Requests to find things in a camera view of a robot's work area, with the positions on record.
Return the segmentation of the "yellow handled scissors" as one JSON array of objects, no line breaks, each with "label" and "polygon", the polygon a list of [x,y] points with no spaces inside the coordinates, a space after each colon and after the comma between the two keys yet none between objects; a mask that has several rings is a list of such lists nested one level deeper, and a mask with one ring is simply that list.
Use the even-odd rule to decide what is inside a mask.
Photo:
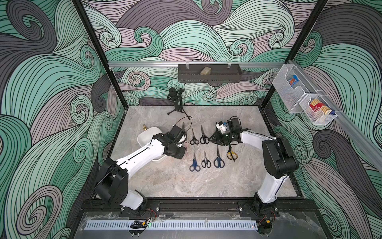
[{"label": "yellow handled scissors", "polygon": [[227,154],[226,154],[227,158],[229,160],[233,160],[234,162],[238,159],[238,155],[237,153],[235,153],[233,150],[232,150],[232,146],[229,144],[228,145],[228,151],[227,151]]}]

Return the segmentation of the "black medium scissors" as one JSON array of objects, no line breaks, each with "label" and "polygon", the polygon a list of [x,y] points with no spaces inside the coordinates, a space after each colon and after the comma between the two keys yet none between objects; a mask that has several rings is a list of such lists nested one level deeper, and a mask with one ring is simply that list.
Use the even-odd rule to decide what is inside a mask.
[{"label": "black medium scissors", "polygon": [[209,140],[209,138],[207,137],[207,135],[205,134],[205,131],[204,131],[203,126],[201,126],[201,133],[202,133],[202,136],[201,136],[201,138],[200,138],[200,143],[201,143],[201,144],[209,144],[209,143],[210,143],[210,140]]}]

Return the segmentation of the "dark teal handled scissors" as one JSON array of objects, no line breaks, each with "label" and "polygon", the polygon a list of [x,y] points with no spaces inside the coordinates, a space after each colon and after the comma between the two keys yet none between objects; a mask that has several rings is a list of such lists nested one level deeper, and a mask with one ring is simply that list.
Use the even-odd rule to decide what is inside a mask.
[{"label": "dark teal handled scissors", "polygon": [[223,159],[220,157],[220,153],[219,153],[219,147],[218,147],[218,145],[217,145],[216,147],[217,147],[217,150],[216,150],[217,157],[216,157],[216,159],[213,161],[213,164],[214,164],[215,168],[224,168],[224,167],[225,167],[225,162],[224,162]]}]

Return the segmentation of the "small black scissors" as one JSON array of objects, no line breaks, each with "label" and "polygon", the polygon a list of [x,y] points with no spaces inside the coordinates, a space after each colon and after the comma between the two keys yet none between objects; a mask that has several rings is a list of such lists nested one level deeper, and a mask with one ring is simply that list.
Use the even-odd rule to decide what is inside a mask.
[{"label": "small black scissors", "polygon": [[211,161],[207,158],[207,153],[204,151],[204,159],[202,160],[203,168],[211,168]]},{"label": "small black scissors", "polygon": [[198,145],[200,144],[200,141],[198,139],[196,139],[196,136],[195,136],[195,133],[194,133],[194,130],[192,129],[192,139],[190,140],[190,144],[191,145]]}]

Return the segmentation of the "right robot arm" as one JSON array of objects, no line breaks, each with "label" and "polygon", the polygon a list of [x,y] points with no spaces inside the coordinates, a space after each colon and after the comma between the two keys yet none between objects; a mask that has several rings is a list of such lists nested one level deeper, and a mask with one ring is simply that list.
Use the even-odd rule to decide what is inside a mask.
[{"label": "right robot arm", "polygon": [[266,177],[261,188],[254,196],[254,207],[262,210],[274,208],[277,201],[277,193],[289,176],[298,169],[293,149],[285,137],[271,137],[249,129],[237,132],[215,132],[209,141],[228,146],[227,158],[235,161],[238,155],[232,150],[231,143],[236,141],[258,148],[263,153]]}]

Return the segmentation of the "blue handled scissors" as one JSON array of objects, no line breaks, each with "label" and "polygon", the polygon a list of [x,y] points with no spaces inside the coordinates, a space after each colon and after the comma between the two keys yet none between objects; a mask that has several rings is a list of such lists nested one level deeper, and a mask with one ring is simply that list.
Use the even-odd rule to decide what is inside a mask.
[{"label": "blue handled scissors", "polygon": [[193,163],[190,166],[189,170],[190,170],[190,172],[194,172],[194,171],[200,172],[200,170],[201,170],[201,167],[197,163],[195,148],[193,150]]}]

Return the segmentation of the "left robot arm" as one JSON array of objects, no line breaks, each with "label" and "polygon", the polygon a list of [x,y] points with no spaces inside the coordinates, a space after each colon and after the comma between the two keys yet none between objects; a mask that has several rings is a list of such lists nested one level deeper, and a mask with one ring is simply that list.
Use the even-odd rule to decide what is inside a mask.
[{"label": "left robot arm", "polygon": [[100,167],[96,179],[95,193],[110,208],[127,207],[137,210],[145,204],[145,197],[129,189],[129,180],[142,167],[162,155],[182,159],[187,148],[165,140],[162,134],[128,156],[112,160],[108,158]]}]

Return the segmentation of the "white plastic storage box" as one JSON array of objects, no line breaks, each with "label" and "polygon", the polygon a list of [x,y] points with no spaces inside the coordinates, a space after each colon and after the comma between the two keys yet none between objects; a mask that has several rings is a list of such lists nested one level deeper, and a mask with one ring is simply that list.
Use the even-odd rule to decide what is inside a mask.
[{"label": "white plastic storage box", "polygon": [[[159,128],[150,127],[138,135],[137,142],[140,145],[140,147],[143,147],[151,141],[151,139],[154,135],[159,134],[159,133],[162,133],[162,131]],[[156,157],[152,161],[155,163],[159,163],[159,162],[163,161],[165,158],[167,158],[167,155],[162,155],[161,157]]]}]

